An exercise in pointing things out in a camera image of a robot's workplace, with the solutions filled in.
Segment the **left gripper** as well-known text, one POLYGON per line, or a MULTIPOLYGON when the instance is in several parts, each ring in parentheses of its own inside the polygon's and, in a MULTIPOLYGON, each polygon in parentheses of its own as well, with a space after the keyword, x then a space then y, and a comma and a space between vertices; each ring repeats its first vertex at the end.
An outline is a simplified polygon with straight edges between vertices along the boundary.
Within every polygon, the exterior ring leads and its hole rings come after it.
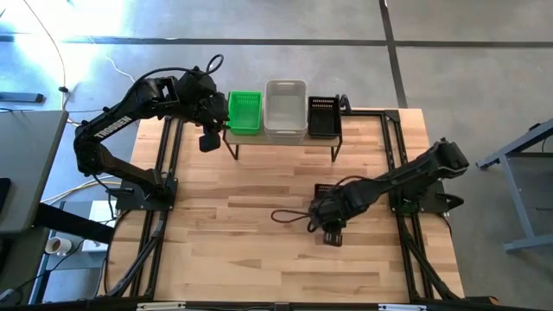
POLYGON ((195 67, 187 70, 176 82, 175 91, 179 99, 175 115, 185 122, 201 126, 203 135, 199 138, 200 151, 207 153, 220 147, 219 133, 230 120, 228 101, 207 73, 195 67))

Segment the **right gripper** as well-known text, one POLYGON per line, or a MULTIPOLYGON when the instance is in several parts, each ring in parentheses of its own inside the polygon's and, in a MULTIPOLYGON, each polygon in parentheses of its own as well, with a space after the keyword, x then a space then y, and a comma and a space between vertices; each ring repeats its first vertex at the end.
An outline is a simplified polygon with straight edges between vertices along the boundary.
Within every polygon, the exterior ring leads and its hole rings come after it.
POLYGON ((322 229, 323 244, 341 247, 341 232, 353 215, 347 203, 338 194, 326 192, 315 195, 308 208, 308 217, 308 232, 322 229))

